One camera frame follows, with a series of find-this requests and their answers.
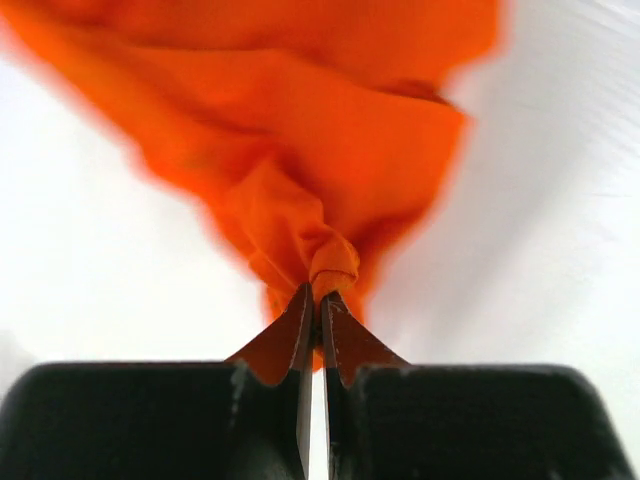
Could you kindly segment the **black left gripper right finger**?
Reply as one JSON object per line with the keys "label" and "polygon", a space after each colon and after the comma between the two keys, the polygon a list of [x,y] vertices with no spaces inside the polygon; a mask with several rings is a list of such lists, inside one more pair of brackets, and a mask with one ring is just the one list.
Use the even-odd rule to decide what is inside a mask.
{"label": "black left gripper right finger", "polygon": [[397,355],[351,313],[342,295],[332,292],[320,304],[328,472],[331,479],[365,479],[367,401],[359,392],[361,370],[400,368],[409,363]]}

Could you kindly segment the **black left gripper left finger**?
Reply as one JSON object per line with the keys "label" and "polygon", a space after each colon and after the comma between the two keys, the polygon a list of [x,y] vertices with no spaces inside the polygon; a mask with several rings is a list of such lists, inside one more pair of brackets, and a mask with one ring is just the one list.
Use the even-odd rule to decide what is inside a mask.
{"label": "black left gripper left finger", "polygon": [[314,302],[303,284],[284,312],[226,362],[231,479],[309,477]]}

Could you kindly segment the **orange t-shirt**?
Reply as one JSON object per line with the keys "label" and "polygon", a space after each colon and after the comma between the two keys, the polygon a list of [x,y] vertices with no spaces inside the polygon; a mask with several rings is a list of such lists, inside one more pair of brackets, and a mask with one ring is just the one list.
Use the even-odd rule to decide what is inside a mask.
{"label": "orange t-shirt", "polygon": [[500,1],[5,1],[13,33],[195,196],[263,282],[361,317],[468,119],[445,95]]}

